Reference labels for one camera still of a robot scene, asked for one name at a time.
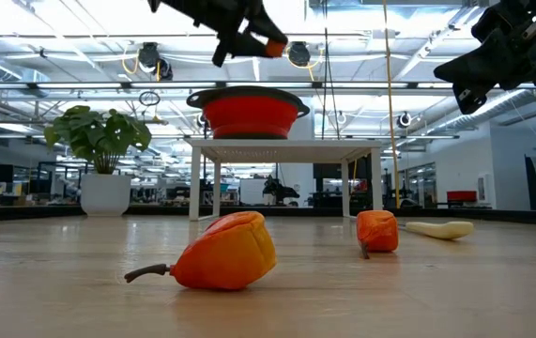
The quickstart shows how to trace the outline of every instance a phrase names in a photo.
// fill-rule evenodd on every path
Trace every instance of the desk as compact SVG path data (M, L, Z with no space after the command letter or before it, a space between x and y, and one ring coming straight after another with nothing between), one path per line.
M191 206L189 218L199 221L201 155L214 163L220 177L222 163L340 163L343 187L349 186L348 164L372 154L374 210L382 209L380 143L377 141L289 141L289 140L186 140L192 146ZM220 216L220 184L213 185L213 214ZM343 189L343 216L350 217L349 189Z

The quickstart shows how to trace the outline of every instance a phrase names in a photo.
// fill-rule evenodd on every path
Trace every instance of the red colander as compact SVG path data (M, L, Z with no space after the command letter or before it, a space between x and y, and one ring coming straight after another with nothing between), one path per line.
M232 86L194 93L186 102L203 109L214 139L287 139L309 107L295 95L261 86Z

